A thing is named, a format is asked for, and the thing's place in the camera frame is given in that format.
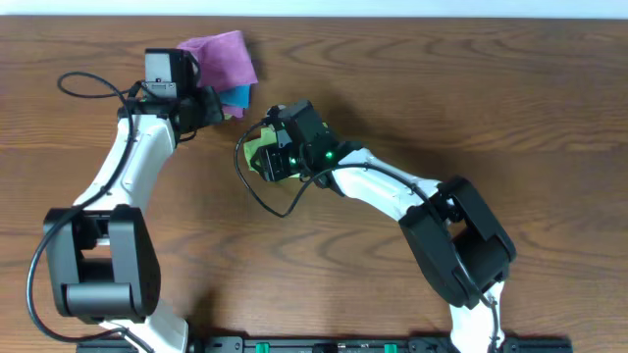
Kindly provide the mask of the light green cloth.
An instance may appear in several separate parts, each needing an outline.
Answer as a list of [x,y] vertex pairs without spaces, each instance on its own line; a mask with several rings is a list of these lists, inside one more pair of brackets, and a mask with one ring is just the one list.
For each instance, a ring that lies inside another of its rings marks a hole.
[[258,137],[244,142],[248,168],[266,181],[280,181],[299,174],[299,158],[294,143],[284,127],[254,126]]

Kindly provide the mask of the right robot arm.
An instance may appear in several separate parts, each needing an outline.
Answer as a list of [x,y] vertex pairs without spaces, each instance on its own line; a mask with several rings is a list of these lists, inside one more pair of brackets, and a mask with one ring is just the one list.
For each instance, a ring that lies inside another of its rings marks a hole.
[[396,221],[424,278],[449,305],[453,348],[499,351],[499,301],[516,249],[469,180],[397,169],[338,137],[308,100],[271,107],[259,126],[275,139],[248,159],[258,175],[270,182],[298,176],[305,187],[328,188]]

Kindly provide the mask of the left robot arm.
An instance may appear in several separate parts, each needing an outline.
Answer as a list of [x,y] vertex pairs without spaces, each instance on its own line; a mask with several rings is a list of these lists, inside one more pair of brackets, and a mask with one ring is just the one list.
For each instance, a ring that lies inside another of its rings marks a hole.
[[121,100],[117,134],[101,169],[70,208],[52,208],[31,262],[48,262],[58,313],[103,330],[82,337],[47,328],[35,312],[35,270],[26,279],[28,313],[44,334],[78,352],[189,352],[187,321],[160,298],[161,270],[144,220],[153,186],[177,146],[225,116],[218,94],[199,84],[200,65],[182,49],[149,48],[145,78],[111,89]]

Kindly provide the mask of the blue folded cloth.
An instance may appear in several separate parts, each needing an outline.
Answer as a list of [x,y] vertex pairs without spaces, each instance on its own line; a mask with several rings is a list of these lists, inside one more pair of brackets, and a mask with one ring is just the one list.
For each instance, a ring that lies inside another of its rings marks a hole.
[[221,91],[219,97],[224,105],[248,109],[250,104],[250,86],[240,85]]

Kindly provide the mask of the purple folded cloth on top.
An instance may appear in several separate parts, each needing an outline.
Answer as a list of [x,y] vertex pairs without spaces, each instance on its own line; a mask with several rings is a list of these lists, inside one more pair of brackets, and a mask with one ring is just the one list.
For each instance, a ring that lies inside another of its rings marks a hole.
[[177,48],[189,52],[199,64],[199,87],[211,86],[221,92],[258,82],[240,30],[194,37]]

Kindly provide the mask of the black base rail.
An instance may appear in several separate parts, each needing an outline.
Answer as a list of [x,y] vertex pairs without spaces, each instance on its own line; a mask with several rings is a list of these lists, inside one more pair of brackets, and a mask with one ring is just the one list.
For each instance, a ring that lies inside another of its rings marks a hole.
[[[213,337],[196,343],[190,352],[204,353],[449,353],[455,350],[444,336],[415,336],[407,339],[253,339],[238,336]],[[498,349],[502,353],[572,353],[566,338],[508,337]]]

